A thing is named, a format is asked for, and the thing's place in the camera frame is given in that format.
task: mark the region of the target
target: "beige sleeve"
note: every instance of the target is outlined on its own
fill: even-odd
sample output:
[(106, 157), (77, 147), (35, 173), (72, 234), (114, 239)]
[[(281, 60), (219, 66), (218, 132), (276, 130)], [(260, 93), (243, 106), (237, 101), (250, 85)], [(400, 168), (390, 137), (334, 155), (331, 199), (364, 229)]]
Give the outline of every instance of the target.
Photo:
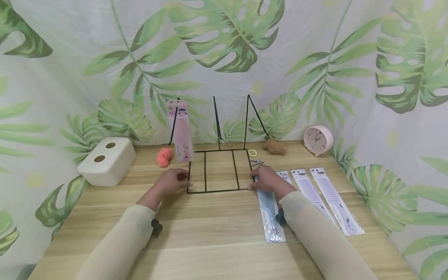
[(155, 213), (136, 204), (126, 209), (118, 223), (84, 262), (76, 280), (124, 280), (152, 233)]
[(302, 193), (280, 200), (284, 217), (326, 280), (376, 280), (345, 235)]

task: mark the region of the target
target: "leaf print curtain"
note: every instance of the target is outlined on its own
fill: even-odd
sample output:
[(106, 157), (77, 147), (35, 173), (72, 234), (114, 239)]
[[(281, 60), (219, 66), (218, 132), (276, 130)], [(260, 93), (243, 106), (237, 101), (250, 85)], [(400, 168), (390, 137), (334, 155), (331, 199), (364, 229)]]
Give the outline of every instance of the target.
[[(0, 275), (27, 279), (107, 136), (245, 134), (250, 94), (277, 140), (311, 125), (421, 279), (448, 277), (448, 2), (0, 0)], [(249, 141), (264, 141), (249, 110)]]

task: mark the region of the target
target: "pink comb package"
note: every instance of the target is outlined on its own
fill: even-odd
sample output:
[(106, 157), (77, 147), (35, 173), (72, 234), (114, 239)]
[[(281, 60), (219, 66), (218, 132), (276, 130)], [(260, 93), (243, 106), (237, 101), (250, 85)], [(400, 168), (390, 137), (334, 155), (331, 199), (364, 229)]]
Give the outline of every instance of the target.
[(177, 160), (192, 161), (194, 151), (193, 143), (191, 141), (187, 102), (185, 100), (168, 100), (166, 106), (168, 109), (171, 129), (174, 125), (174, 118), (176, 118), (173, 143), (174, 147), (176, 148)]

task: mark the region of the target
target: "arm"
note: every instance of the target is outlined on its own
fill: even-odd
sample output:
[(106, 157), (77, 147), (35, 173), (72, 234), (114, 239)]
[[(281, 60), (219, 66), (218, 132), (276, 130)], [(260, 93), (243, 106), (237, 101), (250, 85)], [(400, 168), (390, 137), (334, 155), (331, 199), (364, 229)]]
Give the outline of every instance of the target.
[(151, 236), (154, 216), (155, 212), (146, 206), (130, 206), (89, 255), (76, 280), (125, 279)]
[(326, 280), (376, 280), (343, 233), (298, 191), (280, 200), (284, 217)]
[(182, 181), (187, 175), (188, 171), (184, 169), (163, 172), (137, 204), (126, 209), (118, 223), (96, 246), (76, 280), (125, 279), (151, 236), (151, 221), (159, 204), (164, 197), (190, 185), (188, 181)]

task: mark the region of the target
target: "metal wire frame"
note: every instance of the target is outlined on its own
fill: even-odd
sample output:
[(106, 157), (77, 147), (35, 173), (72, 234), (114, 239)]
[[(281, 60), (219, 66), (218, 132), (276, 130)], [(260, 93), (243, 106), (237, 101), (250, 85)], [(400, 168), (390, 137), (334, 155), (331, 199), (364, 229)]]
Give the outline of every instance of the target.
[[(215, 108), (215, 121), (216, 121), (216, 135), (218, 136), (218, 149), (217, 150), (206, 150), (206, 151), (197, 151), (196, 153), (204, 153), (204, 191), (190, 191), (190, 188), (187, 188), (187, 193), (188, 194), (207, 194), (207, 193), (221, 193), (221, 192), (229, 192), (229, 191), (236, 191), (236, 190), (247, 190), (247, 188), (241, 188), (240, 187), (240, 182), (238, 180), (238, 172), (237, 172), (237, 165), (235, 163), (235, 154), (234, 151), (246, 151), (247, 154), (247, 162), (249, 163), (249, 167), (250, 170), (252, 171), (252, 165), (250, 164), (250, 156), (249, 156), (249, 151), (246, 149), (246, 140), (247, 140), (247, 121), (248, 121), (248, 115), (249, 115), (249, 102), (252, 105), (252, 108), (255, 111), (255, 114), (257, 115), (258, 120), (260, 121), (261, 127), (263, 128), (264, 133), (269, 136), (269, 134), (267, 133), (263, 122), (261, 121), (260, 115), (258, 114), (257, 109), (255, 108), (254, 102), (252, 101), (252, 98), (250, 97), (250, 95), (247, 95), (247, 101), (246, 101), (246, 125), (245, 125), (245, 131), (244, 131), (244, 144), (242, 148), (239, 149), (221, 149), (221, 140), (222, 139), (222, 135), (221, 135), (221, 128), (220, 128), (220, 121), (219, 121), (219, 117), (218, 117), (218, 109), (216, 107), (216, 98), (213, 96), (213, 106)], [(174, 135), (174, 128), (176, 126), (176, 116), (177, 116), (177, 107), (176, 107), (176, 114), (174, 116), (174, 122), (172, 125), (172, 131), (171, 131), (171, 138), (169, 141), (168, 145), (171, 145), (172, 143), (172, 138)], [(207, 191), (207, 153), (212, 153), (212, 152), (219, 152), (219, 151), (230, 151), (232, 152), (232, 159), (233, 159), (233, 167), (235, 169), (235, 177), (237, 179), (237, 188), (236, 189), (229, 189), (229, 190), (209, 190)], [(191, 171), (191, 162), (188, 165), (188, 180), (190, 180), (190, 171)]]

